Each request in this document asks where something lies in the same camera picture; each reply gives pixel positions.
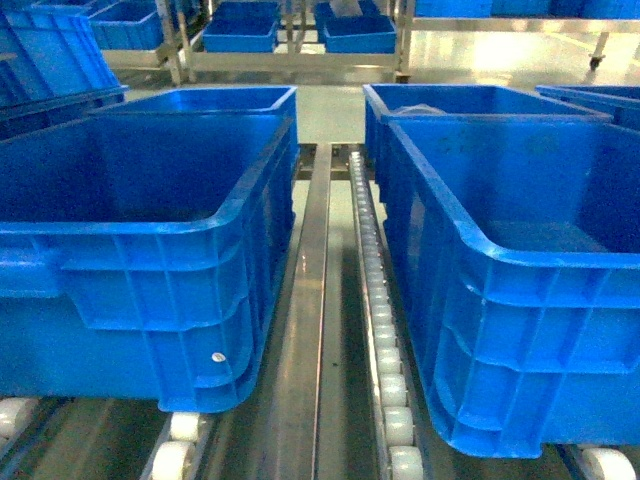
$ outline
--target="metal frame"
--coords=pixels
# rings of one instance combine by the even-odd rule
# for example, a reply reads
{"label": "metal frame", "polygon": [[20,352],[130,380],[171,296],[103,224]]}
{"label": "metal frame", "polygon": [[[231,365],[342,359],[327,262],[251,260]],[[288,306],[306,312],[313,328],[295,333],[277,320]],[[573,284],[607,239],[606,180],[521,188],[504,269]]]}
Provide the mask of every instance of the metal frame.
{"label": "metal frame", "polygon": [[394,54],[305,54],[302,46],[307,32],[306,1],[300,1],[300,12],[293,12],[291,2],[287,2],[283,20],[287,38],[287,53],[210,53],[202,50],[202,32],[185,50],[191,58],[189,70],[193,72],[213,71],[332,71],[336,69],[364,68],[395,71],[400,65],[399,50]]}

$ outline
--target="crate handle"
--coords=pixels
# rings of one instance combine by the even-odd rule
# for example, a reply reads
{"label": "crate handle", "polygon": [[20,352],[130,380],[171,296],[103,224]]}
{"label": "crate handle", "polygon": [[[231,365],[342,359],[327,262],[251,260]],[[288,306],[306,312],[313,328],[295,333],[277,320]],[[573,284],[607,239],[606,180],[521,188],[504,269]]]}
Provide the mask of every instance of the crate handle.
{"label": "crate handle", "polygon": [[60,254],[0,250],[0,298],[54,298],[62,295]]}

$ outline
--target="metal guide rail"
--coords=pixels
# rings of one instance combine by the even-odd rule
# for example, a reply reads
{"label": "metal guide rail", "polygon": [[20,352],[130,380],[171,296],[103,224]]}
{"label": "metal guide rail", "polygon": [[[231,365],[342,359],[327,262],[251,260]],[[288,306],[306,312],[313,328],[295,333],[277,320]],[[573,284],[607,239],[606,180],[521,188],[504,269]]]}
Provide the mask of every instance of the metal guide rail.
{"label": "metal guide rail", "polygon": [[[365,158],[358,145],[340,148],[350,151],[348,167],[336,161],[339,149],[332,145],[302,146],[298,178],[311,173],[304,219],[292,237],[258,385],[245,403],[217,415],[167,415],[157,411],[155,402],[0,400],[0,441],[8,439],[0,455],[0,480],[24,474],[69,480],[319,478],[330,190],[331,179],[344,179],[345,173],[353,199],[360,332],[371,400],[371,410],[360,414],[371,422],[377,466],[358,478],[435,479],[432,462],[438,459],[429,451],[428,438],[435,434],[402,311],[391,292],[393,275],[385,269],[384,234],[376,218]],[[631,463],[619,450],[556,449],[567,467],[560,472],[562,478],[636,479]],[[119,471],[114,476],[115,465],[124,463],[130,468],[128,474]],[[452,473],[437,478],[460,477]]]}

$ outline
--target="white roller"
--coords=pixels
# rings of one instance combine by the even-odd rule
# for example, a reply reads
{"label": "white roller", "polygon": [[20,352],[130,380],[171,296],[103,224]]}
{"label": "white roller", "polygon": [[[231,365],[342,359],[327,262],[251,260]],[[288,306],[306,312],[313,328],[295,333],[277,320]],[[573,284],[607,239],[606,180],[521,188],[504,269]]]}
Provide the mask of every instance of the white roller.
{"label": "white roller", "polygon": [[423,480],[422,456],[416,447],[391,447],[393,480]]}
{"label": "white roller", "polygon": [[197,442],[200,438],[202,417],[199,413],[176,412],[171,415],[171,440]]}
{"label": "white roller", "polygon": [[396,327],[392,323],[373,326],[373,342],[376,349],[396,346]]}
{"label": "white roller", "polygon": [[400,351],[397,348],[381,348],[376,352],[378,361],[378,373],[402,373],[402,362],[400,361]]}
{"label": "white roller", "polygon": [[380,393],[383,407],[407,406],[407,384],[399,373],[380,375]]}
{"label": "white roller", "polygon": [[0,401],[0,436],[13,437],[31,418],[38,405],[35,398],[5,398]]}
{"label": "white roller", "polygon": [[389,323],[391,321],[391,306],[388,302],[376,302],[371,306],[371,315],[373,316],[373,324]]}
{"label": "white roller", "polygon": [[582,456],[597,480],[636,480],[629,459],[613,448],[587,448]]}
{"label": "white roller", "polygon": [[389,300],[389,293],[387,292],[387,289],[384,286],[372,287],[369,289],[369,298],[371,300],[381,299],[386,302],[387,300]]}
{"label": "white roller", "polygon": [[384,273],[382,273],[382,270],[369,270],[367,272],[367,280],[372,283],[376,282],[384,285]]}
{"label": "white roller", "polygon": [[184,480],[195,449],[191,442],[164,442],[153,459],[152,480]]}
{"label": "white roller", "polygon": [[413,415],[409,407],[386,407],[384,425],[387,445],[390,447],[413,445]]}

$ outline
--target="floor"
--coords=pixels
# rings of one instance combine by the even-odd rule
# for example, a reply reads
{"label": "floor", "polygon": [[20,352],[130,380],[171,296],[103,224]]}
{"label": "floor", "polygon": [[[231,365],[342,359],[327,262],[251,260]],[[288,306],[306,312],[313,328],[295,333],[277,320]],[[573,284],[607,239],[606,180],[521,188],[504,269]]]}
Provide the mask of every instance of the floor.
{"label": "floor", "polygon": [[[607,57],[596,72],[588,68],[594,35],[541,35],[489,33],[426,33],[415,35],[411,55],[412,82],[508,85],[533,89],[537,84],[640,84],[640,37],[612,35]],[[165,74],[122,73],[129,83],[129,98],[139,98],[168,88]],[[371,72],[333,75],[299,74],[201,75],[198,87],[218,84],[294,83],[298,90],[301,143],[362,142],[364,98],[362,83],[389,80]],[[296,187],[299,217],[306,184]],[[361,395],[366,391],[361,370],[364,358],[354,342],[356,295],[355,240],[349,185],[332,182],[329,291],[325,331],[320,464],[318,478],[366,479],[371,475],[371,436]],[[430,432],[429,459],[434,477],[451,479],[568,479],[555,450],[545,449],[541,459],[527,461],[481,460],[461,455]]]}

